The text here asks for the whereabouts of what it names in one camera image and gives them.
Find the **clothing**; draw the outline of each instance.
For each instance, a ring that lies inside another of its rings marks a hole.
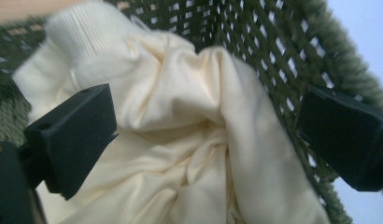
[[[14,75],[30,121],[109,83],[119,133],[74,198],[39,187],[50,222],[328,223],[256,72],[224,48],[196,54],[100,2],[46,31]]]

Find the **white knit sweater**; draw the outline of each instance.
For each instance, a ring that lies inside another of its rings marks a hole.
[[[256,72],[225,49],[196,54],[99,2],[46,31],[14,75],[30,121],[109,83],[120,134],[68,202],[39,187],[50,223],[328,222]]]

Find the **green wicker basket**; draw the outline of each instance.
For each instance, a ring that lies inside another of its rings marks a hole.
[[[334,87],[383,111],[383,90],[356,55],[323,0],[109,1],[151,29],[189,39],[197,51],[222,45],[253,66],[288,131],[332,223],[350,223],[333,191],[336,173],[295,131],[308,84]],[[23,142],[30,109],[11,74],[45,37],[44,18],[0,25],[0,141]]]

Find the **cream garment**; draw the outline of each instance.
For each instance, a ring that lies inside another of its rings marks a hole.
[[[14,75],[30,121],[109,83],[120,134],[70,201],[39,187],[50,223],[328,223],[248,65],[105,3],[67,8],[46,31]]]

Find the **fabric fold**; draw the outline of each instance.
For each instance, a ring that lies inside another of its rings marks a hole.
[[[109,83],[119,137],[52,223],[328,223],[255,71],[224,48],[142,31],[88,2],[49,19],[15,74],[30,121]]]

